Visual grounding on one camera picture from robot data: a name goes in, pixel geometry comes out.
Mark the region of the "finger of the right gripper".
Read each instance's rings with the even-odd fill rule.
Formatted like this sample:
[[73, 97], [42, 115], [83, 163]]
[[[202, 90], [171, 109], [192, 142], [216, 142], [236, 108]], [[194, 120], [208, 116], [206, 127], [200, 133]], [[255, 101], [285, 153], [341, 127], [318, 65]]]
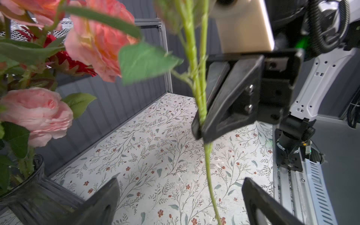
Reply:
[[263, 55], [242, 56], [228, 62], [230, 71], [201, 128], [205, 143], [253, 123], [260, 102]]
[[[230, 64], [225, 61], [215, 61], [207, 65], [207, 87], [205, 89], [207, 99], [207, 110], [210, 110], [213, 101], [216, 98], [221, 86], [223, 85], [228, 73], [230, 71]], [[196, 140], [202, 138], [202, 131], [199, 123], [199, 110], [191, 124], [193, 137]]]

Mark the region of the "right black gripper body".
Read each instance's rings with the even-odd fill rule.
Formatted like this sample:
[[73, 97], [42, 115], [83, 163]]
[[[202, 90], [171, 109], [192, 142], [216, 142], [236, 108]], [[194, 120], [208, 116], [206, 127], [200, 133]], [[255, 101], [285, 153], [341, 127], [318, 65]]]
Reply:
[[206, 66], [210, 62], [234, 61], [250, 55], [264, 56], [260, 102], [255, 121], [278, 124], [289, 114], [293, 90], [305, 53], [302, 49], [285, 49], [273, 52], [215, 54], [208, 58]]

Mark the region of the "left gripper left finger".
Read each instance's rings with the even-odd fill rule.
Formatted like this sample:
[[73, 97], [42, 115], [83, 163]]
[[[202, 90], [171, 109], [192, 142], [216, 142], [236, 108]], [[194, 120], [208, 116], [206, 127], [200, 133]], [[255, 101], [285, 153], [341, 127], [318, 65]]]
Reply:
[[118, 180], [112, 178], [79, 209], [64, 220], [66, 225], [110, 225], [120, 198]]

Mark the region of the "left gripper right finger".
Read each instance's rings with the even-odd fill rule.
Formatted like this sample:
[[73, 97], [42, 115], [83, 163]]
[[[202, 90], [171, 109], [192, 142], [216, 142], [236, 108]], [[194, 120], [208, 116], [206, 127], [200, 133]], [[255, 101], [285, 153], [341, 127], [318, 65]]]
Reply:
[[242, 195], [251, 225], [301, 225], [294, 215], [257, 185], [251, 178], [245, 178]]

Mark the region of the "small pink carnation stem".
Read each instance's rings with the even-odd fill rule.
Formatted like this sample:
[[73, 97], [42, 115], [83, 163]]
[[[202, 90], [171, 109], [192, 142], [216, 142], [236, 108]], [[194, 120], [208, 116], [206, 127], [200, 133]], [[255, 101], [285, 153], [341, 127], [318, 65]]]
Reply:
[[206, 97], [206, 61], [209, 14], [215, 1], [154, 1], [157, 15], [166, 24], [168, 30], [176, 35], [185, 51], [189, 63], [187, 72], [179, 74], [171, 70], [172, 75], [186, 83], [193, 93], [198, 117], [193, 121], [195, 134], [201, 133], [208, 109]]

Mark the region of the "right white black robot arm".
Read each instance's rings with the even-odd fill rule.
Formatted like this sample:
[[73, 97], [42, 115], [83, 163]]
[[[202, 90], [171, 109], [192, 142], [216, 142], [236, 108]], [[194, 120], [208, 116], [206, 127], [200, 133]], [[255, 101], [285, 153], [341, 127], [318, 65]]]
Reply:
[[205, 64], [205, 143], [254, 121], [279, 125], [276, 163], [302, 172], [319, 107], [360, 36], [359, 1], [216, 1], [222, 53]]

